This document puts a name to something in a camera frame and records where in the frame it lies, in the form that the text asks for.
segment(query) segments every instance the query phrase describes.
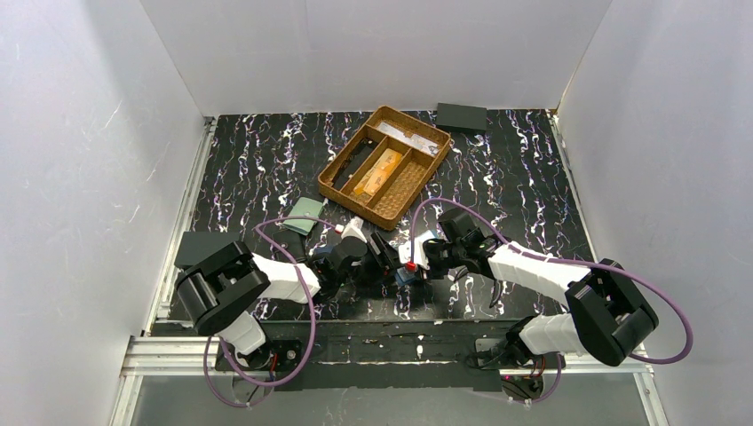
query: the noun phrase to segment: white panel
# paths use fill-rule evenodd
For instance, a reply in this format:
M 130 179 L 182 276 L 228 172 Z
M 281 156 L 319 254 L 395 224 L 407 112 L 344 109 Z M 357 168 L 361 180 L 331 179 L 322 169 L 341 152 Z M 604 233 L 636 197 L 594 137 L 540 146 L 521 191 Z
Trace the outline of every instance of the white panel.
M 100 425 L 202 117 L 138 1 L 0 11 L 0 424 Z
M 691 355 L 656 367 L 672 424 L 750 424 L 753 3 L 614 0 L 564 100 L 561 129 L 599 256 L 685 310 Z M 649 353 L 685 335 L 655 297 Z M 732 381 L 724 379 L 732 374 Z
M 142 0 L 204 114 L 556 107 L 609 0 Z

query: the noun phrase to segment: black marble table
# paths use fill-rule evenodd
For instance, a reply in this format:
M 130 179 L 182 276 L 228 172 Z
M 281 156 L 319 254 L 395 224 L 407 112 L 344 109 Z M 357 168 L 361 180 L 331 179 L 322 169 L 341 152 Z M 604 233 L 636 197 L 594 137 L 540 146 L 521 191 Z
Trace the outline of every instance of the black marble table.
M 270 256 L 268 244 L 252 234 L 265 219 L 289 213 L 298 197 L 324 201 L 317 175 L 334 158 L 370 113 L 311 113 L 223 115 L 210 150 L 202 189 L 194 211 L 195 231 L 242 232 L 251 249 Z M 432 123 L 432 111 L 409 112 Z M 408 239 L 409 217 L 417 204 L 442 196 L 473 207 L 504 235 L 531 249 L 555 256 L 591 260 L 579 212 L 543 110 L 488 112 L 486 134 L 452 135 L 452 150 L 421 192 L 390 241 Z M 437 229 L 445 206 L 422 213 L 416 234 Z M 345 224 L 353 214 L 325 201 L 321 217 Z M 370 223 L 364 230 L 376 227 Z M 274 231 L 269 226 L 267 233 Z M 331 245 L 339 236 L 321 225 L 308 239 L 308 248 Z M 358 286 L 344 302 L 316 307 L 321 320 L 441 320 L 515 319 L 535 313 L 563 312 L 555 301 L 512 282 L 503 283 L 503 296 L 489 308 L 492 280 L 468 275 L 453 284 Z M 305 306 L 290 301 L 260 300 L 252 307 L 263 320 L 306 320 Z M 175 297 L 171 320 L 187 316 Z

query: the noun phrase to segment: purple hose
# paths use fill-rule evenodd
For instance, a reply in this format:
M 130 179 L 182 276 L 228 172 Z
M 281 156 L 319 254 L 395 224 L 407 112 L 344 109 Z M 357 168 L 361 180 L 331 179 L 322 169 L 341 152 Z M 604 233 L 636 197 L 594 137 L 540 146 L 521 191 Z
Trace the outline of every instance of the purple hose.
M 410 237 L 409 238 L 411 241 L 411 244 L 410 244 L 410 261 L 411 262 L 413 262 L 413 256 L 414 256 L 414 251 L 415 251 L 415 244 L 413 243 L 413 239 L 414 239 L 414 235 L 416 234 L 415 227 L 416 227 L 416 222 L 418 221 L 418 213 L 426 204 L 434 203 L 434 202 L 446 202 L 448 204 L 452 204 L 453 206 L 456 206 L 460 209 L 467 211 L 469 214 L 476 217 L 482 224 L 484 224 L 484 226 L 489 228 L 494 233 L 496 238 L 498 238 L 501 242 L 505 244 L 509 244 L 509 241 L 507 241 L 502 236 L 502 234 L 499 231 L 497 231 L 496 228 L 492 224 L 489 223 L 489 221 L 487 221 L 484 217 L 482 217 L 480 214 L 476 213 L 475 211 L 465 207 L 463 204 L 460 204 L 459 202 L 456 202 L 456 201 L 448 200 L 446 198 L 440 198 L 440 197 L 430 198 L 428 200 L 423 201 L 421 204 L 418 205 L 418 208 L 416 208 L 416 212 L 413 214 L 413 221 L 410 223 Z M 635 355 L 635 354 L 631 354 L 630 355 L 631 358 L 637 359 L 638 361 L 647 362 L 650 364 L 662 364 L 662 365 L 673 364 L 685 358 L 687 354 L 690 353 L 690 350 L 693 348 L 693 329 L 690 327 L 690 321 L 688 320 L 687 316 L 685 315 L 684 312 L 682 312 L 679 306 L 669 296 L 667 296 L 667 294 L 665 294 L 663 291 L 657 288 L 654 284 L 651 284 L 650 282 L 640 278 L 639 276 L 631 272 L 627 272 L 620 268 L 615 268 L 614 266 L 609 266 L 607 264 L 596 264 L 594 262 L 586 262 L 583 260 L 558 259 L 556 257 L 552 258 L 552 257 L 546 257 L 546 256 L 539 256 L 539 255 L 534 255 L 532 253 L 522 252 L 518 248 L 512 245 L 509 245 L 508 247 L 512 251 L 520 253 L 522 256 L 535 259 L 535 260 L 541 260 L 541 261 L 546 260 L 552 264 L 574 264 L 577 266 L 585 266 L 587 268 L 601 269 L 601 270 L 608 271 L 611 273 L 618 273 L 626 278 L 629 278 L 637 282 L 643 287 L 648 288 L 649 290 L 654 292 L 654 294 L 659 296 L 664 302 L 666 302 L 670 306 L 670 308 L 672 308 L 672 310 L 678 315 L 678 317 L 680 318 L 680 321 L 682 322 L 683 328 L 685 329 L 685 333 L 686 333 L 685 347 L 683 347 L 682 351 L 680 351 L 680 353 L 678 353 L 674 357 L 669 357 L 665 359 L 647 358 L 647 357 L 641 357 L 640 355 Z
M 210 353 L 211 339 L 212 339 L 212 336 L 210 336 L 210 338 L 207 339 L 207 346 L 204 348 L 204 362 L 203 362 L 202 366 L 204 367 L 204 379 L 207 380 L 207 386 L 210 387 L 210 391 L 214 394 L 215 397 L 217 397 L 217 399 L 219 399 L 220 402 L 222 402 L 226 406 L 232 406 L 232 407 L 235 407 L 235 408 L 244 408 L 246 406 L 255 406 L 256 404 L 260 404 L 262 401 L 264 401 L 265 399 L 267 399 L 267 397 L 269 397 L 270 395 L 272 395 L 272 392 L 273 392 L 274 388 L 272 388 L 269 391 L 269 393 L 267 393 L 265 396 L 263 396 L 262 398 L 254 401 L 254 402 L 247 402 L 247 403 L 233 402 L 233 401 L 231 401 L 231 400 L 223 397 L 222 394 L 219 393 L 219 390 L 217 390 L 217 388 L 214 387 L 214 383 L 211 382 L 210 372 L 209 372 L 209 369 L 207 367 L 207 358 L 209 357 L 209 353 Z
M 261 236 L 261 238 L 263 238 L 266 242 L 270 243 L 272 247 L 279 250 L 285 257 L 288 258 L 288 260 L 293 265 L 296 265 L 297 262 L 296 262 L 296 259 L 288 252 L 288 250 L 283 248 L 280 244 L 274 242 L 274 240 L 269 238 L 261 229 L 263 226 L 267 226 L 267 225 L 274 224 L 274 223 L 281 222 L 283 220 L 288 220 L 288 219 L 308 219 L 308 220 L 319 222 L 331 228 L 335 227 L 333 224 L 331 224 L 330 222 L 327 222 L 326 220 L 319 219 L 318 217 L 308 217 L 308 216 L 280 217 L 277 219 L 267 220 L 265 222 L 262 222 L 254 226 L 254 231 L 256 231 Z M 308 343 L 306 344 L 304 355 L 303 357 L 301 357 L 301 362 L 298 363 L 296 368 L 293 369 L 293 371 L 290 372 L 289 375 L 274 382 L 260 382 L 259 380 L 254 379 L 253 377 L 245 374 L 243 370 L 241 369 L 241 367 L 238 366 L 238 363 L 235 361 L 235 356 L 231 354 L 230 351 L 227 349 L 227 343 L 225 342 L 225 340 L 223 340 L 222 338 L 219 339 L 219 344 L 220 346 L 222 346 L 222 352 L 225 354 L 225 358 L 227 359 L 227 362 L 230 363 L 230 367 L 235 371 L 235 373 L 237 373 L 240 377 L 242 377 L 247 382 L 254 383 L 257 386 L 261 386 L 265 388 L 280 386 L 282 384 L 285 384 L 293 380 L 293 378 L 296 375 L 298 375 L 298 373 L 300 373 L 300 371 L 305 366 L 306 361 L 308 361 L 308 358 L 311 356 L 311 351 L 313 349 L 313 339 L 316 334 L 316 312 L 314 311 L 314 308 L 313 308 L 313 297 L 311 296 L 311 292 L 308 289 L 308 285 L 306 284 L 304 280 L 303 274 L 301 274 L 301 271 L 297 266 L 296 266 L 296 275 L 298 276 L 298 281 L 300 281 L 301 286 L 303 286 L 304 288 L 304 293 L 306 294 L 306 301 L 308 302 L 308 312 L 309 312 L 309 315 L 311 316 L 311 330 L 309 331 Z

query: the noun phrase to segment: purple cable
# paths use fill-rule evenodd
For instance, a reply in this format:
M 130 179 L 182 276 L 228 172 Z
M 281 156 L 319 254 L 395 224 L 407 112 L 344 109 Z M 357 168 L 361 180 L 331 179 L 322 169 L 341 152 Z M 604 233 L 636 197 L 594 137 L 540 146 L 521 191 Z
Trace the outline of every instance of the purple cable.
M 680 353 L 678 353 L 674 357 L 669 357 L 665 359 L 647 358 L 647 357 L 642 357 L 640 355 L 636 355 L 632 353 L 630 355 L 631 358 L 637 359 L 638 361 L 647 362 L 650 364 L 660 364 L 660 365 L 673 364 L 685 358 L 687 354 L 690 353 L 690 350 L 693 348 L 693 329 L 690 327 L 690 321 L 688 320 L 687 316 L 685 315 L 684 312 L 682 312 L 680 307 L 667 294 L 665 294 L 663 291 L 657 288 L 654 284 L 651 284 L 650 282 L 640 278 L 634 273 L 627 272 L 620 268 L 615 268 L 614 266 L 609 266 L 607 264 L 596 264 L 594 262 L 586 262 L 583 260 L 574 260 L 574 259 L 559 259 L 556 257 L 539 256 L 539 255 L 534 255 L 532 253 L 520 251 L 518 248 L 511 245 L 510 242 L 507 241 L 502 236 L 502 234 L 499 231 L 497 231 L 496 228 L 492 224 L 490 224 L 489 221 L 487 221 L 484 217 L 482 217 L 480 214 L 476 213 L 475 211 L 465 207 L 463 204 L 460 204 L 459 202 L 456 202 L 456 201 L 437 197 L 437 198 L 430 198 L 428 200 L 424 200 L 423 202 L 421 202 L 421 204 L 418 205 L 418 207 L 416 208 L 416 212 L 413 214 L 413 221 L 410 223 L 410 237 L 409 238 L 411 242 L 410 244 L 410 261 L 411 262 L 413 262 L 415 246 L 416 246 L 416 244 L 414 244 L 413 242 L 414 241 L 413 239 L 414 239 L 414 235 L 416 234 L 415 227 L 416 227 L 416 222 L 418 221 L 418 213 L 426 204 L 433 203 L 433 202 L 446 202 L 448 204 L 452 204 L 453 206 L 456 206 L 460 209 L 467 211 L 469 214 L 476 217 L 482 224 L 484 224 L 484 226 L 489 228 L 494 233 L 496 238 L 498 238 L 501 242 L 508 244 L 508 247 L 512 251 L 520 253 L 522 256 L 525 256 L 534 260 L 548 261 L 549 263 L 552 263 L 552 264 L 574 264 L 577 266 L 585 266 L 588 268 L 601 269 L 601 270 L 608 271 L 611 273 L 618 273 L 630 280 L 637 282 L 643 287 L 648 288 L 652 292 L 654 292 L 654 294 L 656 294 L 664 302 L 666 302 L 670 306 L 670 308 L 672 308 L 672 310 L 680 318 L 680 321 L 682 322 L 683 328 L 685 329 L 685 333 L 686 333 L 685 347 L 683 347 L 682 351 L 680 351 Z
M 212 339 L 212 336 L 210 336 L 210 338 L 207 339 L 207 346 L 204 348 L 204 362 L 203 362 L 204 379 L 206 379 L 207 386 L 210 387 L 210 391 L 214 394 L 215 397 L 217 397 L 217 399 L 219 399 L 220 402 L 222 402 L 226 406 L 232 406 L 232 407 L 235 407 L 235 408 L 244 408 L 246 406 L 255 406 L 256 404 L 260 404 L 262 401 L 264 401 L 265 399 L 267 399 L 267 397 L 269 397 L 270 395 L 272 395 L 272 392 L 273 392 L 274 388 L 272 388 L 269 391 L 269 393 L 267 393 L 265 396 L 263 396 L 262 398 L 254 401 L 254 402 L 247 402 L 247 403 L 233 402 L 233 401 L 231 401 L 231 400 L 223 397 L 222 394 L 219 393 L 219 390 L 217 390 L 217 388 L 214 387 L 214 383 L 211 382 L 209 368 L 207 367 L 207 358 L 209 357 L 209 353 L 210 353 L 211 339 Z
M 293 264 L 297 265 L 296 259 L 286 250 L 283 248 L 280 244 L 276 243 L 274 240 L 269 238 L 263 231 L 262 227 L 267 226 L 270 224 L 274 224 L 277 222 L 281 222 L 283 220 L 288 219 L 305 219 L 305 220 L 313 220 L 316 222 L 319 222 L 321 224 L 324 224 L 325 226 L 329 226 L 330 228 L 334 228 L 335 226 L 331 224 L 330 222 L 327 222 L 326 220 L 319 219 L 318 217 L 308 217 L 308 216 L 288 216 L 288 217 L 280 217 L 277 219 L 271 219 L 267 220 L 265 222 L 262 222 L 256 226 L 254 226 L 254 231 L 256 231 L 261 238 L 263 238 L 266 242 L 270 243 L 272 247 L 279 250 L 285 257 L 288 258 L 288 260 Z M 257 379 L 254 379 L 253 377 L 247 375 L 243 372 L 240 366 L 238 366 L 238 363 L 235 361 L 235 356 L 230 353 L 230 351 L 227 348 L 227 343 L 225 340 L 223 340 L 221 337 L 219 339 L 219 344 L 222 346 L 222 352 L 225 354 L 225 358 L 227 359 L 227 362 L 230 363 L 230 367 L 237 373 L 240 377 L 243 378 L 246 382 L 254 383 L 257 386 L 261 386 L 264 388 L 270 388 L 274 386 L 280 386 L 282 384 L 285 384 L 291 380 L 303 369 L 305 363 L 308 361 L 309 356 L 311 356 L 311 351 L 313 349 L 313 339 L 316 334 L 316 312 L 313 308 L 313 297 L 311 296 L 311 292 L 308 289 L 308 285 L 306 284 L 304 280 L 303 274 L 301 274 L 301 270 L 296 266 L 296 275 L 298 276 L 298 281 L 300 281 L 301 286 L 304 288 L 304 293 L 306 294 L 306 301 L 308 302 L 308 312 L 311 316 L 311 330 L 309 332 L 309 338 L 308 343 L 306 344 L 306 349 L 304 351 L 303 357 L 301 357 L 301 362 L 298 363 L 297 367 L 293 369 L 293 371 L 283 377 L 282 379 L 275 381 L 275 382 L 260 382 Z

